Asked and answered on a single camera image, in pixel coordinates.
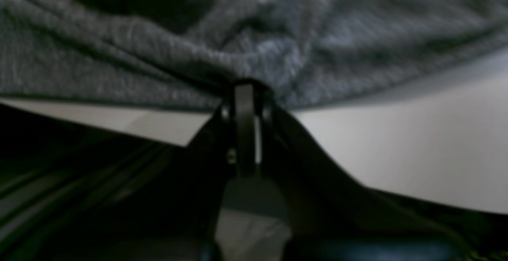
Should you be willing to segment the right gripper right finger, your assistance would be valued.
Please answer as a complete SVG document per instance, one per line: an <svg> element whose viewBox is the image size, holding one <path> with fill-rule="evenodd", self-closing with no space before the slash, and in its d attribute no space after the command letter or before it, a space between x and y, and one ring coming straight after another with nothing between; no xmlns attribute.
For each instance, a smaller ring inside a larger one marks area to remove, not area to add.
<svg viewBox="0 0 508 261"><path fill-rule="evenodd" d="M282 192L292 238L285 261L506 261L507 215L370 189L254 86L261 174Z"/></svg>

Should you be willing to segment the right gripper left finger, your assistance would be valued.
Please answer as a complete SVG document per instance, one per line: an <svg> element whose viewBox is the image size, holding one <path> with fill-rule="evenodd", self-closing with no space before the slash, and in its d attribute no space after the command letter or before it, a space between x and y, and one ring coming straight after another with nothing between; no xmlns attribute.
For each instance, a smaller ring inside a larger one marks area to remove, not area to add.
<svg viewBox="0 0 508 261"><path fill-rule="evenodd" d="M253 162L253 83L183 148L1 106L1 260L220 261L223 192Z"/></svg>

